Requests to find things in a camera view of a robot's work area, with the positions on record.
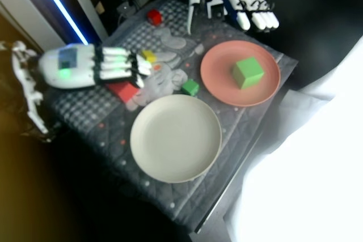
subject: cube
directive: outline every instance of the cube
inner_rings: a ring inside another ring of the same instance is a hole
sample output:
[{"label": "cube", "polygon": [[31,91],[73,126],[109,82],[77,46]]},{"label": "cube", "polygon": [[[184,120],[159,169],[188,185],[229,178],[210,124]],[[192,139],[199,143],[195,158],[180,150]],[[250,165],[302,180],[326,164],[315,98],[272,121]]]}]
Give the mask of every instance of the cube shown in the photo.
[{"label": "cube", "polygon": [[152,9],[147,13],[147,18],[149,22],[154,25],[158,26],[163,22],[163,18],[161,16],[161,13],[157,9]]},{"label": "cube", "polygon": [[107,87],[124,103],[129,101],[139,90],[129,82],[110,83]]},{"label": "cube", "polygon": [[255,57],[236,62],[232,75],[240,89],[245,89],[260,82],[265,74]]},{"label": "cube", "polygon": [[157,61],[157,57],[150,50],[143,50],[143,51],[141,51],[141,55],[143,56],[143,58],[145,60],[147,60],[150,63],[153,63],[153,62],[156,62]]},{"label": "cube", "polygon": [[194,80],[189,79],[183,84],[181,90],[186,95],[195,96],[199,91],[199,84],[196,83]]}]

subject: robotic hand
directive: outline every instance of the robotic hand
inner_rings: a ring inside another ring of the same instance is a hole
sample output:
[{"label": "robotic hand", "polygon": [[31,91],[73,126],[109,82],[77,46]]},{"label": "robotic hand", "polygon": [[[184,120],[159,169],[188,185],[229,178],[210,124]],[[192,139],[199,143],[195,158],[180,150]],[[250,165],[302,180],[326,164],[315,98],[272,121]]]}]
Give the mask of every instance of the robotic hand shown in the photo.
[{"label": "robotic hand", "polygon": [[[193,31],[193,17],[198,13],[200,5],[203,5],[203,0],[189,0],[187,21],[189,34]],[[250,29],[250,21],[259,31],[264,32],[276,29],[279,25],[272,12],[273,5],[270,5],[266,0],[211,0],[206,3],[206,9],[209,19],[212,18],[212,15],[222,18],[229,14],[244,31]]]},{"label": "robotic hand", "polygon": [[141,76],[149,76],[150,69],[149,62],[126,49],[83,44],[48,51],[39,59],[39,70],[46,83],[62,89],[119,79],[143,88]]}]

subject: plate rim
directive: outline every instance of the plate rim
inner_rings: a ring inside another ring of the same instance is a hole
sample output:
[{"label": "plate rim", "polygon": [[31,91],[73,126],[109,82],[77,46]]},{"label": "plate rim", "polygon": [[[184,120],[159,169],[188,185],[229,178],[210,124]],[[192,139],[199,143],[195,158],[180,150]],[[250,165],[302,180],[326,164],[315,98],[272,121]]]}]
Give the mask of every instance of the plate rim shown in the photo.
[{"label": "plate rim", "polygon": [[[225,102],[225,101],[223,101],[223,100],[221,100],[217,95],[215,95],[214,93],[213,93],[213,91],[211,91],[210,89],[209,89],[209,87],[207,86],[207,84],[205,84],[205,81],[204,81],[204,77],[203,77],[203,74],[202,74],[202,67],[203,67],[203,63],[204,63],[204,60],[205,60],[205,56],[211,51],[211,50],[213,50],[215,47],[217,47],[217,46],[219,46],[219,45],[222,45],[222,44],[225,44],[225,43],[230,43],[230,42],[239,42],[239,43],[246,43],[246,44],[253,44],[253,45],[256,45],[256,46],[258,46],[258,47],[260,47],[260,48],[262,48],[262,50],[264,50],[266,53],[267,53],[267,55],[269,55],[273,60],[274,60],[274,63],[275,63],[275,65],[276,65],[276,67],[277,67],[277,71],[278,71],[278,84],[276,85],[276,88],[275,88],[275,90],[271,93],[271,95],[269,95],[266,99],[264,99],[264,100],[262,100],[262,101],[260,101],[260,102],[257,102],[257,103],[252,103],[252,104],[237,104],[237,103],[227,103],[227,102]],[[258,44],[255,44],[255,43],[252,43],[252,42],[249,42],[249,41],[243,41],[243,40],[230,40],[230,41],[225,41],[225,42],[222,42],[222,43],[219,43],[219,44],[217,44],[217,45],[215,45],[214,47],[212,47],[212,48],[210,48],[208,51],[207,51],[207,53],[203,56],[203,59],[202,59],[202,61],[201,61],[201,65],[200,65],[200,77],[201,77],[201,79],[202,79],[202,81],[203,81],[203,84],[204,84],[204,86],[205,86],[205,88],[208,90],[208,92],[210,92],[211,94],[212,94],[212,96],[213,97],[215,97],[216,99],[218,99],[219,101],[221,101],[221,102],[223,102],[223,103],[225,103],[225,104],[228,104],[228,105],[232,105],[232,106],[237,106],[237,107],[251,107],[251,106],[256,106],[256,105],[259,105],[259,104],[262,104],[262,103],[264,103],[264,102],[266,102],[267,100],[269,100],[272,96],[274,96],[275,94],[276,94],[276,92],[278,91],[278,88],[279,88],[279,86],[280,86],[280,83],[281,83],[281,71],[280,71],[280,68],[279,68],[279,66],[278,66],[278,63],[276,62],[276,60],[275,60],[275,58],[273,57],[273,55],[269,52],[269,51],[267,51],[266,49],[264,49],[262,46],[260,46],[260,45],[258,45]]]},{"label": "plate rim", "polygon": [[[188,98],[188,99],[192,99],[192,100],[195,100],[195,101],[198,101],[198,103],[201,103],[201,104],[204,104],[205,106],[206,106],[206,108],[212,113],[212,115],[213,115],[213,117],[216,119],[216,121],[217,121],[217,124],[218,124],[218,129],[219,129],[219,132],[220,132],[220,140],[219,140],[219,144],[218,144],[218,150],[217,150],[217,152],[216,152],[216,155],[214,156],[214,158],[213,158],[213,160],[210,162],[210,164],[202,171],[202,172],[200,172],[198,175],[196,175],[196,176],[193,176],[193,177],[191,177],[191,178],[188,178],[188,179],[185,179],[185,180],[180,180],[180,181],[168,181],[168,180],[164,180],[164,179],[159,179],[159,178],[156,178],[156,177],[154,177],[153,175],[151,175],[151,174],[149,174],[148,172],[146,172],[140,165],[139,165],[139,162],[137,161],[137,159],[135,158],[135,156],[134,156],[134,151],[133,151],[133,142],[134,141],[132,141],[132,139],[133,139],[133,137],[132,137],[132,135],[135,133],[134,132],[134,130],[135,130],[135,124],[136,124],[136,122],[139,120],[139,119],[141,119],[141,115],[142,115],[142,113],[145,111],[145,109],[148,107],[148,106],[150,106],[150,105],[152,105],[152,104],[154,104],[154,103],[156,103],[157,101],[160,101],[160,100],[162,100],[162,99],[170,99],[170,97],[186,97],[186,98]],[[193,96],[188,96],[188,95],[183,95],[183,94],[172,94],[172,95],[168,95],[168,96],[164,96],[164,97],[160,97],[159,99],[156,99],[156,100],[154,100],[153,102],[151,102],[150,104],[148,104],[147,106],[145,106],[144,107],[144,109],[142,109],[141,111],[140,111],[140,113],[137,115],[137,117],[136,117],[136,119],[135,119],[135,121],[134,121],[134,123],[133,123],[133,125],[132,125],[132,128],[131,128],[131,132],[130,132],[130,149],[131,149],[131,154],[132,154],[132,157],[133,157],[133,159],[135,160],[135,162],[136,162],[136,164],[137,164],[137,166],[138,167],[140,167],[140,169],[145,173],[145,174],[147,174],[148,176],[150,176],[151,178],[153,178],[153,179],[155,179],[155,180],[157,180],[157,181],[161,181],[161,182],[165,182],[165,183],[168,183],[168,184],[180,184],[180,183],[183,183],[183,182],[187,182],[187,181],[192,181],[192,180],[194,180],[194,179],[196,179],[196,178],[198,178],[198,177],[200,177],[201,175],[203,175],[204,173],[206,173],[211,167],[212,167],[212,165],[216,162],[216,160],[217,160],[217,158],[219,157],[219,155],[220,155],[220,153],[221,153],[221,149],[222,149],[222,140],[223,140],[223,134],[222,134],[222,127],[221,127],[221,123],[220,123],[220,121],[219,121],[219,119],[218,119],[218,116],[216,115],[216,113],[214,112],[214,110],[206,103],[206,102],[204,102],[204,101],[202,101],[202,100],[200,100],[200,99],[197,99],[196,97],[193,97]]]}]

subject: plate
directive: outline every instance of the plate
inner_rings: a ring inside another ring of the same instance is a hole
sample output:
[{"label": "plate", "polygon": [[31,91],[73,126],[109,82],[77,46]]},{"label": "plate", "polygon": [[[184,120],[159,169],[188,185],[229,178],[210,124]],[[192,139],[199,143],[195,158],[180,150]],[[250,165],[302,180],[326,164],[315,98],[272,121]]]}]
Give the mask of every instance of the plate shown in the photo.
[{"label": "plate", "polygon": [[220,122],[203,101],[186,95],[162,97],[137,116],[130,137],[132,155],[149,176],[163,182],[193,180],[218,157]]},{"label": "plate", "polygon": [[[232,77],[232,68],[237,61],[249,57],[258,60],[265,74],[257,85],[241,90]],[[211,48],[202,60],[200,73],[214,97],[239,107],[265,102],[276,93],[281,80],[280,69],[272,55],[246,41],[228,41]]]}]

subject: red block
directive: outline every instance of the red block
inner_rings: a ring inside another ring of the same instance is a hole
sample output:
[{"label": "red block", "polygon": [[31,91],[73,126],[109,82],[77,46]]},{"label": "red block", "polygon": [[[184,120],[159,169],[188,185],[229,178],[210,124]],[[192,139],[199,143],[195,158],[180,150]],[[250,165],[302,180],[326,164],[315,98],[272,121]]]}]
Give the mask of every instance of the red block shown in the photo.
[{"label": "red block", "polygon": [[124,103],[129,101],[138,92],[138,88],[129,82],[110,83],[107,87]]},{"label": "red block", "polygon": [[158,26],[161,24],[161,22],[163,22],[161,13],[156,9],[149,11],[147,13],[147,18],[149,19],[149,22],[154,26]]}]

